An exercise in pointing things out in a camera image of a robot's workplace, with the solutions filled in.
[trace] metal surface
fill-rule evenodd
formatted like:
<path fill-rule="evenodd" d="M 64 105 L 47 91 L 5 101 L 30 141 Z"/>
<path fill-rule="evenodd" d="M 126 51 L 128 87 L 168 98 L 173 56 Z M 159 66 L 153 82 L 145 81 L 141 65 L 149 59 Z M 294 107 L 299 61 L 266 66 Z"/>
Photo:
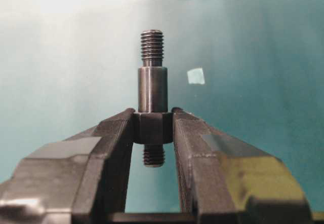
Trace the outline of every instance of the metal surface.
<path fill-rule="evenodd" d="M 160 30 L 143 31 L 141 46 L 144 66 L 162 66 L 163 33 Z"/>
<path fill-rule="evenodd" d="M 196 218 L 190 213 L 114 213 L 107 217 L 107 223 L 142 223 L 142 224 L 168 224 L 183 223 L 194 224 Z"/>
<path fill-rule="evenodd" d="M 162 67 L 163 34 L 141 34 L 143 67 L 138 69 L 138 114 L 135 142 L 144 144 L 143 161 L 148 167 L 164 163 L 163 144 L 172 141 L 172 114 L 168 112 L 168 70 Z"/>
<path fill-rule="evenodd" d="M 124 211 L 133 144 L 128 109 L 23 159 L 0 186 L 0 223 L 103 222 Z"/>
<path fill-rule="evenodd" d="M 179 108 L 173 113 L 181 207 L 197 211 L 198 223 L 312 223 L 304 193 L 279 159 Z"/>
<path fill-rule="evenodd" d="M 162 113 L 168 111 L 168 71 L 165 67 L 138 69 L 138 112 Z"/>

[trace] small white square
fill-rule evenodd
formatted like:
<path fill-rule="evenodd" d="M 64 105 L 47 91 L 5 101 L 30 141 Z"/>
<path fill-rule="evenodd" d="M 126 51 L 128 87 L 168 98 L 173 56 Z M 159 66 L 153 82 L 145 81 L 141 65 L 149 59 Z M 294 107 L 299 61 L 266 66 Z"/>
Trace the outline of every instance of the small white square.
<path fill-rule="evenodd" d="M 203 68 L 193 68 L 187 71 L 189 84 L 205 84 Z"/>

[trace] teal background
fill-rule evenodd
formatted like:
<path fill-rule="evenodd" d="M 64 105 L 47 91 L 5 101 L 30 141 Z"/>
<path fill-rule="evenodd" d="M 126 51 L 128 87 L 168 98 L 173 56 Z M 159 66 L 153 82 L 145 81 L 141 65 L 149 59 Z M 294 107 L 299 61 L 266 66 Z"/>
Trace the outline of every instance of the teal background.
<path fill-rule="evenodd" d="M 324 0 L 0 0 L 0 181 L 47 142 L 137 107 L 140 33 L 165 34 L 169 108 L 283 160 L 324 210 Z M 204 85 L 188 83 L 201 67 Z M 135 145 L 126 211 L 179 211 L 172 144 Z"/>

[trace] screw thread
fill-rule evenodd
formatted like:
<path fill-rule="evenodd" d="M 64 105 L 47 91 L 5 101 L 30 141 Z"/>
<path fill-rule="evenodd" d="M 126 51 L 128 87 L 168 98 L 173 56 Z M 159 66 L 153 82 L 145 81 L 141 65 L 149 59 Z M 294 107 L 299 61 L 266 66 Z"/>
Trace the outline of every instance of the screw thread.
<path fill-rule="evenodd" d="M 145 30 L 141 34 L 143 66 L 162 66 L 163 33 L 160 30 Z"/>
<path fill-rule="evenodd" d="M 163 145 L 145 145 L 143 161 L 146 167 L 160 167 L 164 163 Z"/>

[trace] threaded end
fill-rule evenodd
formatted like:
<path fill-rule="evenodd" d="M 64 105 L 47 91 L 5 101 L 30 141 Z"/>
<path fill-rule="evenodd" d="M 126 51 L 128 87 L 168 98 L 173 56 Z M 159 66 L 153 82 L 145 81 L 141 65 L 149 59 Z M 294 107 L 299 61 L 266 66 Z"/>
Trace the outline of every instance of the threaded end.
<path fill-rule="evenodd" d="M 163 33 L 160 30 L 143 31 L 141 47 L 144 66 L 162 66 Z"/>
<path fill-rule="evenodd" d="M 143 154 L 144 165 L 146 167 L 160 167 L 164 163 L 163 145 L 145 145 Z"/>

